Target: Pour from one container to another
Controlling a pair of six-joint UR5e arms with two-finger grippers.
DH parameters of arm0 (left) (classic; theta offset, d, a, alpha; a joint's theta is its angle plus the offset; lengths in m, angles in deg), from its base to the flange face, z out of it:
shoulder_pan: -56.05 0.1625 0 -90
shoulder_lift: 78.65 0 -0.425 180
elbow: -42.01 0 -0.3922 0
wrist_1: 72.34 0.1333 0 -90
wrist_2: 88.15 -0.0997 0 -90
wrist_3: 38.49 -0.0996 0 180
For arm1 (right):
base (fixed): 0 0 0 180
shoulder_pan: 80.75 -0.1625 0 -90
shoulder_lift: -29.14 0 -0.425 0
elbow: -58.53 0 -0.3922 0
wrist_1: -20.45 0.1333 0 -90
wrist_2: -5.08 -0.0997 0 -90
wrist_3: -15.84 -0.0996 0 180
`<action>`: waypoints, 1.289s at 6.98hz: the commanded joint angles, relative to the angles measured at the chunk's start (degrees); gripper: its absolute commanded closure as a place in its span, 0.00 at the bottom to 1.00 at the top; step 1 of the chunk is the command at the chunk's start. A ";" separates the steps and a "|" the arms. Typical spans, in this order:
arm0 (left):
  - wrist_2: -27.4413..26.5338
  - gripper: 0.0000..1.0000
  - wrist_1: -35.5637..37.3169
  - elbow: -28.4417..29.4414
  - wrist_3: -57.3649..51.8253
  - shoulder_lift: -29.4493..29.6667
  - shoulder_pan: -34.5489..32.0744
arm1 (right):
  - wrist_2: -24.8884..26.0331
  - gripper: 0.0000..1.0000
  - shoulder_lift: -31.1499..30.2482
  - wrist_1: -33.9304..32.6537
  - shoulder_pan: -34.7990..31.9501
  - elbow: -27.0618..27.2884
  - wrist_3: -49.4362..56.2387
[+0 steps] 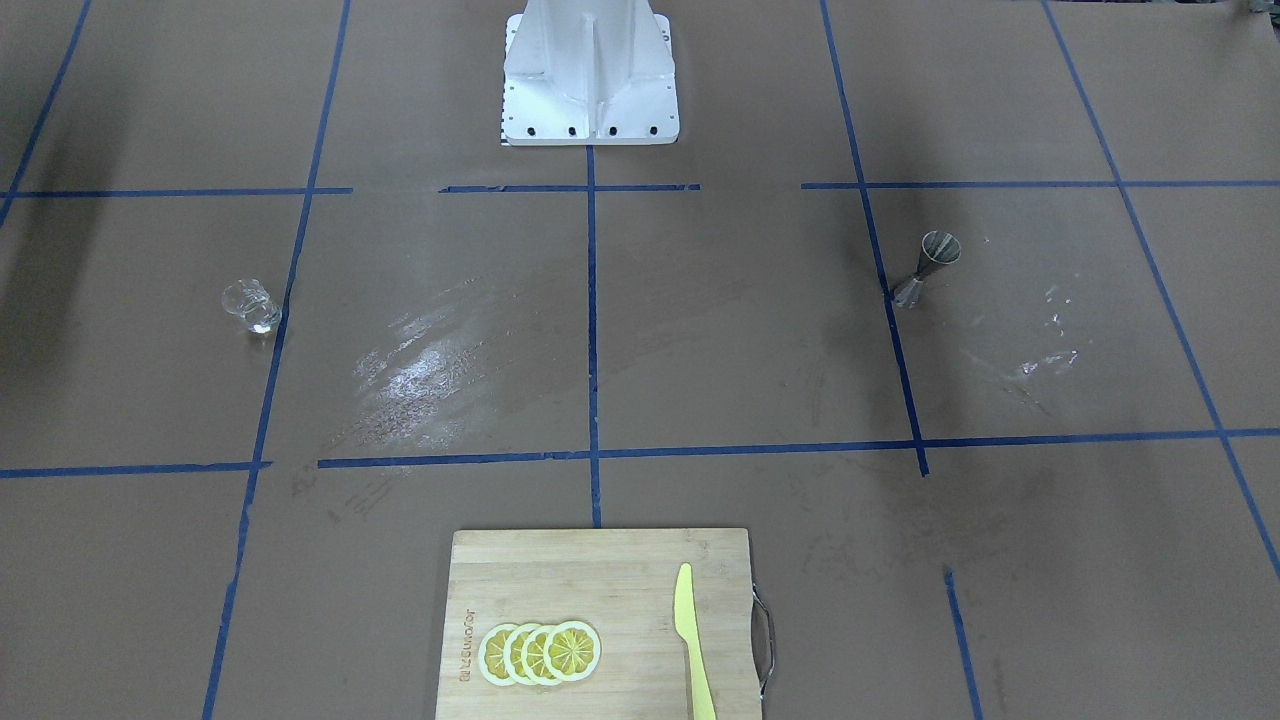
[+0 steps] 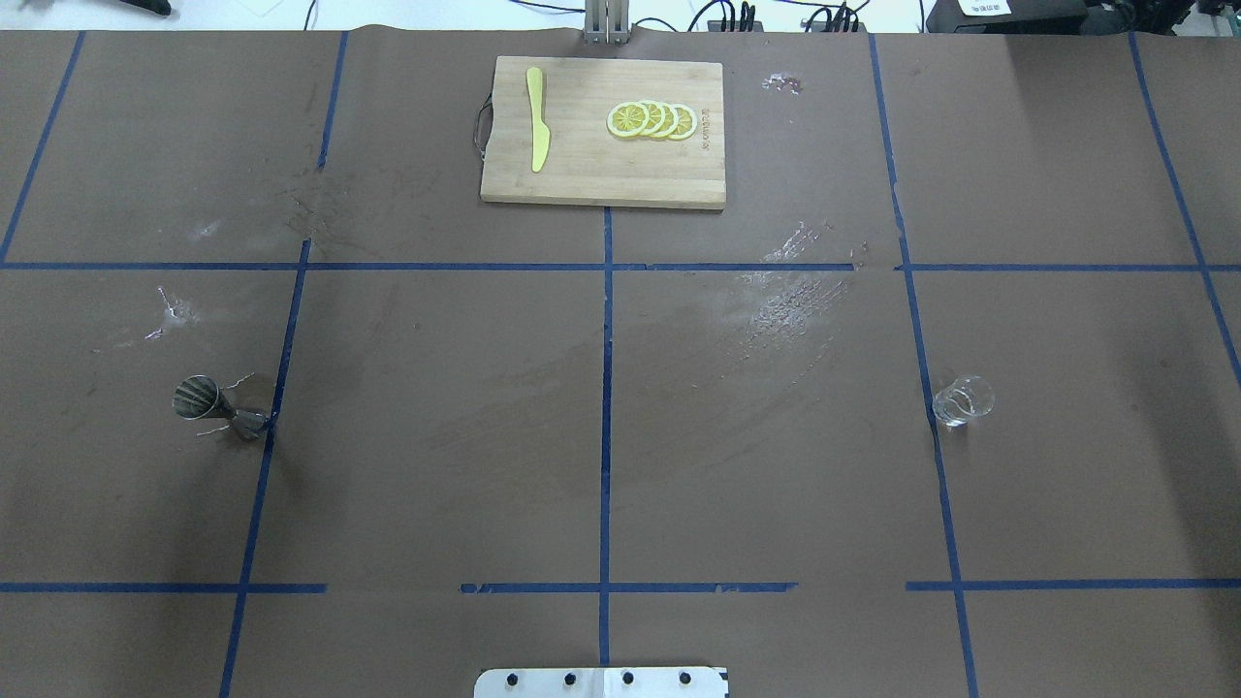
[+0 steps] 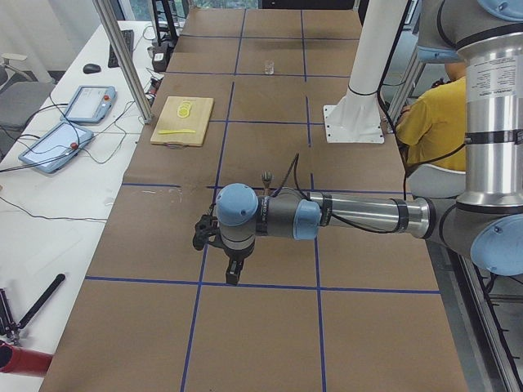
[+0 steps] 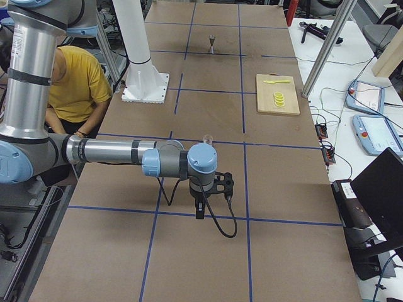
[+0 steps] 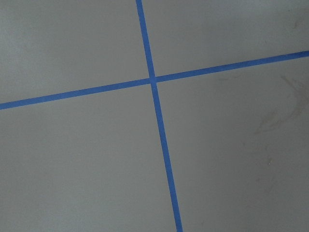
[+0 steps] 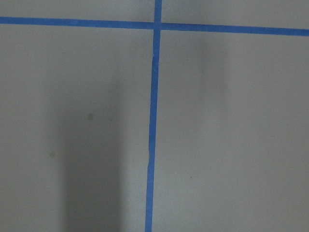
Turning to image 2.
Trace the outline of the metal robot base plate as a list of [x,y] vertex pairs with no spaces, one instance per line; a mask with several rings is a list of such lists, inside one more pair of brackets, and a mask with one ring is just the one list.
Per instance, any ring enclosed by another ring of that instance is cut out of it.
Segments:
[[728,697],[727,669],[637,666],[486,669],[474,697]]

